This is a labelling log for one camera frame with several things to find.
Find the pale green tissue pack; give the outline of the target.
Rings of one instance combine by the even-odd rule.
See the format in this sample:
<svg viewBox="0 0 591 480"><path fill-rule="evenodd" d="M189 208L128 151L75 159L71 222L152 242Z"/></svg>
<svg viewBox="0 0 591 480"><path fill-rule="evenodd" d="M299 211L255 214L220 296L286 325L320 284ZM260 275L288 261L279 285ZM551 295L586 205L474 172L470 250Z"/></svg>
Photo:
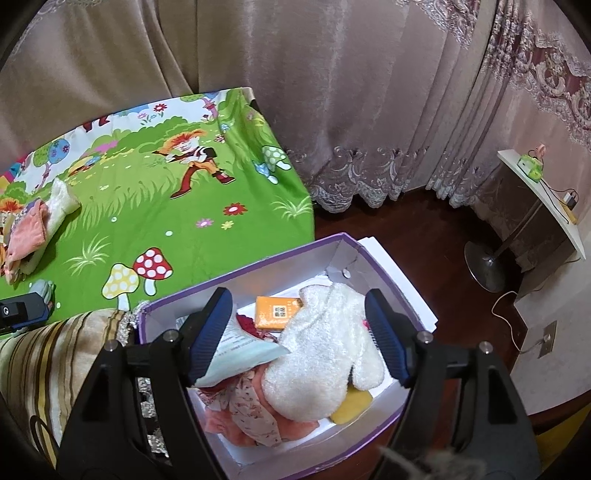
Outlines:
<svg viewBox="0 0 591 480"><path fill-rule="evenodd" d="M231 317L215 349L211 364L204 376L191 380L191 385L197 388L211 388L230 377L273 362L287 354L290 354L290 350L279 343L245 331L238 322L236 306L233 306Z"/></svg>

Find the white fluffy mitten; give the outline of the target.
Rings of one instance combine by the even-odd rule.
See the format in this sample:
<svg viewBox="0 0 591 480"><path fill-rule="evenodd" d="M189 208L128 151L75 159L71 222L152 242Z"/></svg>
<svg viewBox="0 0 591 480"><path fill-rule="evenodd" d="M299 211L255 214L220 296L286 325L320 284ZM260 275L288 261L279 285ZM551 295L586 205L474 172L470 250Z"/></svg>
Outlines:
<svg viewBox="0 0 591 480"><path fill-rule="evenodd" d="M369 391L385 379L385 365L365 324L365 296L346 284L308 285L303 306L280 334L290 354L270 362L263 374L266 401L287 419L329 417L349 385Z"/></svg>

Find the orange white tissue pack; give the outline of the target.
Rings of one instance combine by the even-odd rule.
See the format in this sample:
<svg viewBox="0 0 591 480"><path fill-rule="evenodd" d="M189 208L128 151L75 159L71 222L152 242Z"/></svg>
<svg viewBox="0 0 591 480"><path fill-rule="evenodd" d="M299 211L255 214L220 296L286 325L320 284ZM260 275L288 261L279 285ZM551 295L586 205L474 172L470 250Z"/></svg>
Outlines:
<svg viewBox="0 0 591 480"><path fill-rule="evenodd" d="M281 331L301 306L300 298L259 296L256 298L254 326L260 330Z"/></svg>

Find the dark red knitted item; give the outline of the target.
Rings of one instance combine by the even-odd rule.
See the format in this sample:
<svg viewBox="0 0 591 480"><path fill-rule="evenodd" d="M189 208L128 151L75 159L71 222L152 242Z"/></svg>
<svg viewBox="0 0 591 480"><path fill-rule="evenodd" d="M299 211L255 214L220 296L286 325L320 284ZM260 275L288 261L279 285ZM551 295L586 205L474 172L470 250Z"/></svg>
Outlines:
<svg viewBox="0 0 591 480"><path fill-rule="evenodd" d="M242 314L235 315L236 321L238 321L238 325L240 329L249 337L259 339L261 341L276 343L276 337L271 335L269 332L265 330L260 330L256 328L256 324L254 323L253 319L249 316L245 316Z"/></svg>

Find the striped beige blanket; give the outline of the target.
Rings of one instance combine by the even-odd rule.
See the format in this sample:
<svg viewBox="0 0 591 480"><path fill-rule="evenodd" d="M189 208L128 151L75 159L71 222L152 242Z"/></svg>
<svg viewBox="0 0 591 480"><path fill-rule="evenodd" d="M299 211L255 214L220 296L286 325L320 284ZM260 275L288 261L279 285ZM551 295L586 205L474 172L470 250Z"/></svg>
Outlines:
<svg viewBox="0 0 591 480"><path fill-rule="evenodd" d="M132 340L135 315L101 309L1 341L1 394L25 438L54 465L79 390L104 344Z"/></svg>

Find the yellow sponge in box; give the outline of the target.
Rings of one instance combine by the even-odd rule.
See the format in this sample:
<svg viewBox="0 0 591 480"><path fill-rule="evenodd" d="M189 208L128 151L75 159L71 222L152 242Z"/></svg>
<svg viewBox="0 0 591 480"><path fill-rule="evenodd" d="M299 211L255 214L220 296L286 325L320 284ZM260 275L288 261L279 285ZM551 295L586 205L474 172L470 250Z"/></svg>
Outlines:
<svg viewBox="0 0 591 480"><path fill-rule="evenodd" d="M346 397L338 409L329 417L332 423L344 425L356 420L363 414L373 402L373 396L369 391L356 389L353 385L348 386Z"/></svg>

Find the pink fleece cloth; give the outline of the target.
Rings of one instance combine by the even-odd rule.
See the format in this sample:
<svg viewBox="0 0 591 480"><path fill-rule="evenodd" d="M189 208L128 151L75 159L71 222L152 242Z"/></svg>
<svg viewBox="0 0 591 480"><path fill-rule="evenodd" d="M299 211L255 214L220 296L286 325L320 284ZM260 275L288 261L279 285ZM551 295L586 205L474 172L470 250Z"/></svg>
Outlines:
<svg viewBox="0 0 591 480"><path fill-rule="evenodd" d="M45 243L48 216L47 205L43 200L37 199L12 228L3 269L8 284L16 281L21 261Z"/></svg>

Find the red floral fabric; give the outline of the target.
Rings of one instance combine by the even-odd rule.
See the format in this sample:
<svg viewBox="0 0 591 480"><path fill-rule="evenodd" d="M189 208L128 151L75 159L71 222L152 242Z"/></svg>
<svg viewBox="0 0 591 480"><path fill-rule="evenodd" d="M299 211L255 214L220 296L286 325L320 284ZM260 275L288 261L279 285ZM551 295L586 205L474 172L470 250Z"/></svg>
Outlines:
<svg viewBox="0 0 591 480"><path fill-rule="evenodd" d="M266 364L228 378L214 387L193 388L205 405L204 431L237 447L276 447L301 440L318 421L297 422L277 413L263 394Z"/></svg>

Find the purple white storage box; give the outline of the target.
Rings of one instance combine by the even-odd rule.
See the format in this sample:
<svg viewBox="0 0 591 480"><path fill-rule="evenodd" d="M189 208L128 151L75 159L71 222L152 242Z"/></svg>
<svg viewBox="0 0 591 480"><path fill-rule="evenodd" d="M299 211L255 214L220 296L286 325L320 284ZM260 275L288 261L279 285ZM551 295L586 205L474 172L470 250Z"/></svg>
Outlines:
<svg viewBox="0 0 591 480"><path fill-rule="evenodd" d="M230 320L211 366L190 383L201 426L217 413L249 442L208 429L205 437L230 479L298 479L332 470L400 416L408 393L370 334L365 297L379 290L417 330L436 317L373 238L334 235L168 295L139 314L140 340L185 325L214 291L230 293L232 315L279 318L270 343L249 360Z"/></svg>

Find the cream fluffy towel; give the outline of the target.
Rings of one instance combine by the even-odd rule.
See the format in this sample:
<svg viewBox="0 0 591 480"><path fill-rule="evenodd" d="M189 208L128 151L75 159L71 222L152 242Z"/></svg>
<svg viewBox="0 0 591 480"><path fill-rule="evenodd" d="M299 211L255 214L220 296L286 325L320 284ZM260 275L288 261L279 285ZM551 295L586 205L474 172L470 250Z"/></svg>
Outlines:
<svg viewBox="0 0 591 480"><path fill-rule="evenodd" d="M66 217L81 207L78 198L74 195L71 188L59 178L56 178L52 183L50 197L46 205L49 213L46 222L46 240L27 262L22 263L20 270L26 276L34 272L50 241Z"/></svg>

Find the black fan base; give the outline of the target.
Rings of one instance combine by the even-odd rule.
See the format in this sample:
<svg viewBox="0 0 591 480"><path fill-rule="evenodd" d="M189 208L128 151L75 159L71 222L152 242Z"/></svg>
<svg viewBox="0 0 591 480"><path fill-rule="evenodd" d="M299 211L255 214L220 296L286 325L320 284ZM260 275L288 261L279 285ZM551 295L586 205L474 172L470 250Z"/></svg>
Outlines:
<svg viewBox="0 0 591 480"><path fill-rule="evenodd" d="M521 267L510 251L490 253L482 245L468 242L464 258L473 279L488 292L503 293L521 286Z"/></svg>

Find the green cartoon print cloth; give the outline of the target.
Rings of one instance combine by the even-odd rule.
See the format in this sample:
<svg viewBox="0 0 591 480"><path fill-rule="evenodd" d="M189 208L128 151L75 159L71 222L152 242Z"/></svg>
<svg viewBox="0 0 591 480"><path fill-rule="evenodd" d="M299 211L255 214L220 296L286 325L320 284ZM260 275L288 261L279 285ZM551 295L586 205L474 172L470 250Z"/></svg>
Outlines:
<svg viewBox="0 0 591 480"><path fill-rule="evenodd" d="M1 175L1 242L64 181L68 215L31 275L54 286L52 319L130 310L308 244L311 197L256 106L252 89L142 104L64 133Z"/></svg>

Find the white side table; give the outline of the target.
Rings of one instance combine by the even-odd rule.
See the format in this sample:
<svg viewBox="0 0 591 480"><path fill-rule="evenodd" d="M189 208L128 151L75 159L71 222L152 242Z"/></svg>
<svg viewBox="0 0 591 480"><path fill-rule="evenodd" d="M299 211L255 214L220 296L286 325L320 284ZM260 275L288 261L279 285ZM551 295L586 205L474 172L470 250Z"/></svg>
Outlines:
<svg viewBox="0 0 591 480"><path fill-rule="evenodd" d="M585 247L580 238L578 226L568 218L566 210L560 204L559 199L551 192L551 189L542 180L536 183L523 172L518 165L520 154L515 150L499 150L497 157L534 193L539 202L550 212L564 231L579 257L585 260Z"/></svg>

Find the green small toy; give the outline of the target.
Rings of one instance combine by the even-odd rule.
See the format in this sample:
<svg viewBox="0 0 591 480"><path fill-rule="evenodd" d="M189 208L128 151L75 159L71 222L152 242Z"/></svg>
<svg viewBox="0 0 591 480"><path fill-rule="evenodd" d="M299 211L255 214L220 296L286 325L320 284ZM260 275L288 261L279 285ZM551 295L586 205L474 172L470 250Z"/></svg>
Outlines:
<svg viewBox="0 0 591 480"><path fill-rule="evenodd" d="M527 154L521 155L518 160L517 165L520 170L535 183L539 183L543 178L546 150L547 147L540 144L536 148L529 150Z"/></svg>

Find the beige satin curtain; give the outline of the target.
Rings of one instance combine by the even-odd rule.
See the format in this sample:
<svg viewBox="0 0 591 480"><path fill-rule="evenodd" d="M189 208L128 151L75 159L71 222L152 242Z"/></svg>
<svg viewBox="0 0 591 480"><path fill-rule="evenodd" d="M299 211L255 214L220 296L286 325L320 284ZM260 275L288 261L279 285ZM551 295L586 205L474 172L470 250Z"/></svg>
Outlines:
<svg viewBox="0 0 591 480"><path fill-rule="evenodd" d="M548 149L590 208L590 53L552 1L5 1L1 161L142 103L249 86L325 208L427 187L492 207Z"/></svg>

